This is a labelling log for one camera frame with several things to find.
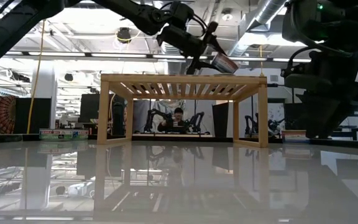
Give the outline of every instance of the glossy floor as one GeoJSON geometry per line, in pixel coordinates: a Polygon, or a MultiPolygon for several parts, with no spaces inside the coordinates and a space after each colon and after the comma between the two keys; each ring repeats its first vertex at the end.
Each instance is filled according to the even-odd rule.
{"type": "Polygon", "coordinates": [[[358,223],[358,149],[269,147],[2,143],[0,222],[358,223]]]}

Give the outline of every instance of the ceiling pipe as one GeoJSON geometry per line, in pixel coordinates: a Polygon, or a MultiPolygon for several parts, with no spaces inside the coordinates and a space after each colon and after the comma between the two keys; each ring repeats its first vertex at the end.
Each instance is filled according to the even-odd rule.
{"type": "Polygon", "coordinates": [[[258,8],[245,16],[240,21],[238,28],[239,38],[229,55],[234,57],[242,56],[248,49],[247,33],[252,30],[268,32],[270,23],[284,7],[287,0],[260,0],[258,8]]]}

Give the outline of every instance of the wooden frame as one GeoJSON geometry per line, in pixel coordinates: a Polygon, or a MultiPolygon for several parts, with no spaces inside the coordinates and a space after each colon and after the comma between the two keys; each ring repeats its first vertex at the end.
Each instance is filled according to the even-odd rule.
{"type": "Polygon", "coordinates": [[[232,100],[234,102],[233,141],[248,146],[267,147],[266,77],[102,74],[99,130],[107,130],[110,90],[125,98],[128,102],[126,136],[125,138],[107,140],[107,133],[98,131],[98,144],[112,144],[131,140],[134,99],[232,100]],[[259,96],[259,142],[241,141],[239,140],[239,103],[256,93],[259,96]]]}

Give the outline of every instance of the desk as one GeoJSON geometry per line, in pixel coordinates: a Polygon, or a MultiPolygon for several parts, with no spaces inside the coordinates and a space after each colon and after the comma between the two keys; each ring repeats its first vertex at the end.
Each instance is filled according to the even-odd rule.
{"type": "Polygon", "coordinates": [[[98,144],[131,141],[134,99],[232,100],[233,141],[254,147],[267,147],[267,78],[235,75],[140,75],[102,74],[99,101],[99,129],[107,130],[109,91],[127,100],[126,137],[107,140],[98,132],[98,144]],[[258,93],[259,142],[239,139],[239,103],[258,93]]]}

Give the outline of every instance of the person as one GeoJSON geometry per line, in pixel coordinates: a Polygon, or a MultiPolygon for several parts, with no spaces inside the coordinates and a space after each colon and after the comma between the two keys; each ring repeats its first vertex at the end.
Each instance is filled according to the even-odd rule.
{"type": "Polygon", "coordinates": [[[162,121],[158,127],[157,130],[162,131],[169,131],[172,127],[178,127],[178,126],[184,126],[185,122],[183,119],[183,110],[181,108],[176,108],[173,112],[173,124],[168,124],[167,121],[162,121]]]}

